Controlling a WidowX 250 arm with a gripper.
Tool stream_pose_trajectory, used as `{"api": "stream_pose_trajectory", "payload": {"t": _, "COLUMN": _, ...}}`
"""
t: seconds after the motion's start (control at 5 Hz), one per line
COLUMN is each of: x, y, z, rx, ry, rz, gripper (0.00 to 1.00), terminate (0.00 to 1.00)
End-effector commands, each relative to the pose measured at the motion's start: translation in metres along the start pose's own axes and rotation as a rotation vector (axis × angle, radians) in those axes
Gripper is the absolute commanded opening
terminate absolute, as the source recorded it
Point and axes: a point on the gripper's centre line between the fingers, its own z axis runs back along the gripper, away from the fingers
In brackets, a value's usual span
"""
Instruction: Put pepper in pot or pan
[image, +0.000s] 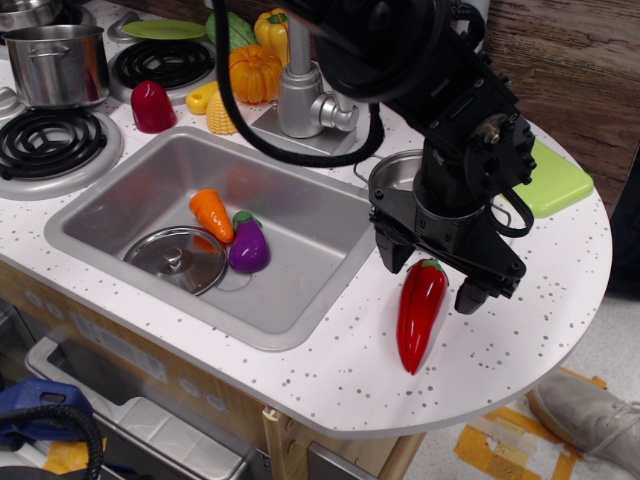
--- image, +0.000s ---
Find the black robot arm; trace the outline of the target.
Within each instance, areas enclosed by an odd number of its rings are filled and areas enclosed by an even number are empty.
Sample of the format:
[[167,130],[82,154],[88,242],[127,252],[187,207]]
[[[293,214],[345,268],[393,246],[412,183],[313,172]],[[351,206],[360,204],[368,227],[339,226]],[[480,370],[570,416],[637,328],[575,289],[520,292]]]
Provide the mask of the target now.
[[[424,138],[410,190],[370,185],[371,219],[385,267],[424,250],[462,273],[455,308],[475,312],[510,296],[524,262],[508,246],[533,224],[515,187],[535,169],[534,137],[516,96],[451,24],[449,1],[287,1],[314,34],[325,78],[338,92],[381,103]],[[498,222],[503,196],[524,227]]]

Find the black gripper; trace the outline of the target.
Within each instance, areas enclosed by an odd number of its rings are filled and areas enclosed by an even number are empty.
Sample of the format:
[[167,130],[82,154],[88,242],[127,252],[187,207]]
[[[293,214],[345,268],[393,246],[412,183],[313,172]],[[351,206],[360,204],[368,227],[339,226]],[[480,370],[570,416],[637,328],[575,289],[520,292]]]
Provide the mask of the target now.
[[455,310],[474,314],[490,295],[511,295],[526,273],[524,262],[501,238],[489,216],[478,210],[462,217],[441,217],[416,200],[410,205],[376,202],[370,220],[384,266],[399,273],[416,249],[464,274]]

